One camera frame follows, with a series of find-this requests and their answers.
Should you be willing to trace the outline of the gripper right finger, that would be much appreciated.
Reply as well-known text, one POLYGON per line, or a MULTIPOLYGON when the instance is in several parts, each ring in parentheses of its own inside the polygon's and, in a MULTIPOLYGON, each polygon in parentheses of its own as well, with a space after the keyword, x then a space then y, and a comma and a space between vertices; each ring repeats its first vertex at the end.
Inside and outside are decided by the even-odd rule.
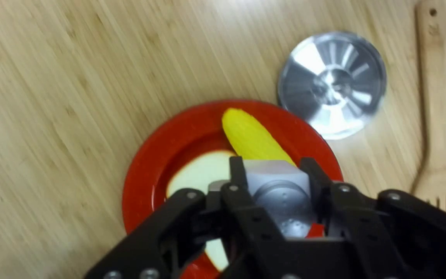
POLYGON ((313 158, 300 169, 325 233, 305 245, 305 279, 446 279, 446 210, 396 189, 369 198, 313 158))

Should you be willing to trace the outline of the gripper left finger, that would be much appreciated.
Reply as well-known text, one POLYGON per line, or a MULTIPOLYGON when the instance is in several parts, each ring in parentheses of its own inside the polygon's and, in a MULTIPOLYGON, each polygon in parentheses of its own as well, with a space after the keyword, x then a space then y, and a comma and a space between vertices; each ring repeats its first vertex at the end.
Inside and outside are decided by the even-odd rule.
POLYGON ((230 182, 207 195, 181 189, 119 242, 84 279, 176 279, 219 238, 229 257, 221 279, 281 279, 285 240, 247 190, 243 159, 230 159, 230 182))

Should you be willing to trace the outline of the white shaker container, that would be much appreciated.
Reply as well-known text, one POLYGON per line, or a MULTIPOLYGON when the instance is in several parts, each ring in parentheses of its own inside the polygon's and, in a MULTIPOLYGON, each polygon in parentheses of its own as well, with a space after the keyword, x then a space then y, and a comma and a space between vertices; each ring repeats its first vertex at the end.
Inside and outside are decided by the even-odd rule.
POLYGON ((243 160, 246 189, 285 237, 305 238, 314 222, 308 174, 285 160, 243 160))

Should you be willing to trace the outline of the toy apple slice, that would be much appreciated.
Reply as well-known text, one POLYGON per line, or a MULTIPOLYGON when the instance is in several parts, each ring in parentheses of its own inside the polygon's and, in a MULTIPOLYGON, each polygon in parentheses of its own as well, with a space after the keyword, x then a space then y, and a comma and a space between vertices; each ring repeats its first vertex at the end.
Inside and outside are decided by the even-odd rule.
MULTIPOLYGON (((166 197, 169 198, 183 188, 198 189, 207 194, 212 182, 230 179, 230 157, 235 155, 228 150, 215 150, 189 161, 169 180, 166 197)), ((206 243, 205 255, 218 271, 228 266, 228 258, 220 239, 206 243)))

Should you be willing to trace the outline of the red plate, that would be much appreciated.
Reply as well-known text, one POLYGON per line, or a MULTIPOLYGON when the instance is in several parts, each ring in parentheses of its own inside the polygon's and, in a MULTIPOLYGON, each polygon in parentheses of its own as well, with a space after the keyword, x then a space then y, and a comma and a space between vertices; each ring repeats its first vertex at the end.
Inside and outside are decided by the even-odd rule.
MULTIPOLYGON (((292 158, 296 167, 299 168, 303 157, 311 157, 332 181, 343 180, 329 145, 315 129, 288 111, 254 100, 202 104, 163 124, 135 155, 123 192, 123 218, 127 233, 163 205, 169 180, 186 163, 215 150, 235 153, 221 124, 223 113, 228 108, 244 110, 256 118, 292 158)), ((322 226, 313 222, 307 237, 320 236, 320 228, 322 226)))

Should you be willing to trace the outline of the yellow toy corn cob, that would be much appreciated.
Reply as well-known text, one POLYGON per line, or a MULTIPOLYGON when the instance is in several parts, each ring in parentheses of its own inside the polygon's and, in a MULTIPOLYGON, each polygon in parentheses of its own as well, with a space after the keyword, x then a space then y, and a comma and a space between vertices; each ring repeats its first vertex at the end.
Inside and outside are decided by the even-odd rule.
POLYGON ((226 109, 221 124, 235 153, 244 160, 282 160, 296 166, 271 133, 246 111, 226 109))

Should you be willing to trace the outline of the wooden slotted spatula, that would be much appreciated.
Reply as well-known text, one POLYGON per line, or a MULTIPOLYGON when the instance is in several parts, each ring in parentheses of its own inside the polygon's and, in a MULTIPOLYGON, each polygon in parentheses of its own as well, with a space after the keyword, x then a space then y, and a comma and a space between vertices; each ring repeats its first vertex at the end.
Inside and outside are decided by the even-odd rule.
POLYGON ((424 147, 411 193, 446 212, 444 0, 420 0, 415 12, 424 147))

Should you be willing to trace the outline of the silver metal pot lid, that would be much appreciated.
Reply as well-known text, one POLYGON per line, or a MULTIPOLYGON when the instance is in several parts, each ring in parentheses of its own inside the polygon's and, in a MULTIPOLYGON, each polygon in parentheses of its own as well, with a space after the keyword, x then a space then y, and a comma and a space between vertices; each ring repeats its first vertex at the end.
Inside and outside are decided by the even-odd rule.
POLYGON ((278 103, 337 141, 361 131, 386 93, 386 67, 376 47, 351 32, 313 35, 289 54, 278 77, 278 103))

